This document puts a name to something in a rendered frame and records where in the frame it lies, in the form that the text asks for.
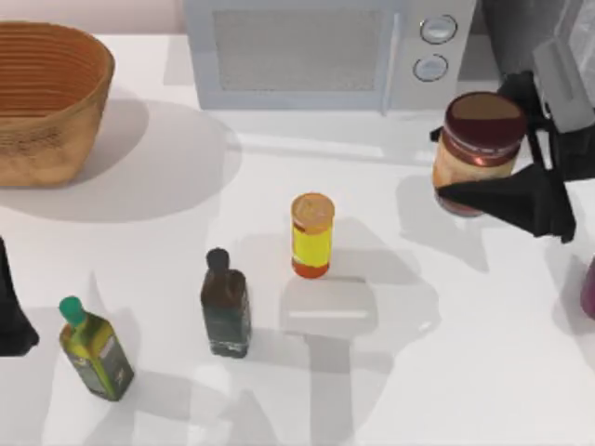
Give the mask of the purple container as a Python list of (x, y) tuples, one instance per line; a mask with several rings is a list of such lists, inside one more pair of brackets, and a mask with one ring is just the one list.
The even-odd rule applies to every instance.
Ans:
[(590, 260), (580, 293), (583, 312), (595, 321), (595, 256)]

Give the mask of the round microwave knob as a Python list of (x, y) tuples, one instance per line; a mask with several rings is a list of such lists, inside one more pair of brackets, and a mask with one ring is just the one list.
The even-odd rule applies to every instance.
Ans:
[(458, 31), (456, 19), (450, 15), (441, 15), (424, 19), (420, 23), (421, 39), (429, 45), (443, 45), (451, 41)]
[(449, 62), (440, 54), (430, 54), (418, 59), (412, 68), (416, 79), (422, 83), (439, 81), (448, 74)]

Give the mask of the yellow bottle with orange cap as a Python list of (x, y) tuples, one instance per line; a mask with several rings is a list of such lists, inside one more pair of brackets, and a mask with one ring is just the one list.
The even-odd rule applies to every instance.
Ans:
[(319, 192), (299, 195), (291, 203), (292, 268), (305, 279), (317, 279), (329, 270), (335, 206)]

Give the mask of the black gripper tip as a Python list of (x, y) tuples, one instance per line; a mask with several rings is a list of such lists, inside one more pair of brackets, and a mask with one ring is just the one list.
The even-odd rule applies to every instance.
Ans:
[(25, 356), (40, 337), (20, 306), (0, 236), (0, 358)]

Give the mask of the green-capped olive oil bottle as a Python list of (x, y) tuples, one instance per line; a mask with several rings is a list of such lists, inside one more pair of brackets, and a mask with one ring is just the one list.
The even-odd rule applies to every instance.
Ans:
[(59, 302), (59, 312), (66, 321), (60, 346), (86, 388), (104, 400), (119, 401), (135, 373), (111, 323), (72, 295)]

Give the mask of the woven wicker basket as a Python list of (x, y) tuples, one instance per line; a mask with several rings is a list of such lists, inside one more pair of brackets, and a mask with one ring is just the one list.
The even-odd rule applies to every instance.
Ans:
[(0, 187), (76, 177), (99, 132), (115, 60), (89, 33), (0, 20)]

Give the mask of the glass jar with maroon lid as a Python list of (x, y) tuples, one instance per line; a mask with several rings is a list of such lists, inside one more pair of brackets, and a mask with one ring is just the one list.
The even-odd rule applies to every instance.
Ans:
[(477, 91), (453, 99), (435, 138), (432, 187), (438, 203), (454, 215), (481, 215), (480, 209), (443, 197), (441, 190), (467, 183), (498, 186), (510, 178), (527, 126), (521, 106), (498, 93)]

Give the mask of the microwave door with mesh window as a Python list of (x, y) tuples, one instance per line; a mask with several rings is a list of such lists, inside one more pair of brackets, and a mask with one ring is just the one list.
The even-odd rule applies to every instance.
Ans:
[(398, 0), (183, 0), (205, 110), (389, 107)]

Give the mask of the pale microwave oven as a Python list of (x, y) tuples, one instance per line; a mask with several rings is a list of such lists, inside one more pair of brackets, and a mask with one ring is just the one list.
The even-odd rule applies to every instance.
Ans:
[[(402, 7), (401, 35), (388, 112), (439, 110), (456, 93), (458, 76), (466, 50), (477, 0), (398, 0)], [(427, 18), (450, 15), (458, 23), (456, 36), (443, 45), (429, 45), (419, 34), (420, 23)], [(449, 71), (432, 83), (422, 83), (412, 73), (414, 63), (427, 55), (447, 58)]]

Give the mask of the dark brown glass bottle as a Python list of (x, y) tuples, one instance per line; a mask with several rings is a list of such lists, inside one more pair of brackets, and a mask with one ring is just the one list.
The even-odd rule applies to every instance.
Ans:
[(200, 300), (210, 350), (214, 355), (241, 359), (252, 337), (251, 308), (245, 275), (231, 267), (227, 250), (210, 249)]

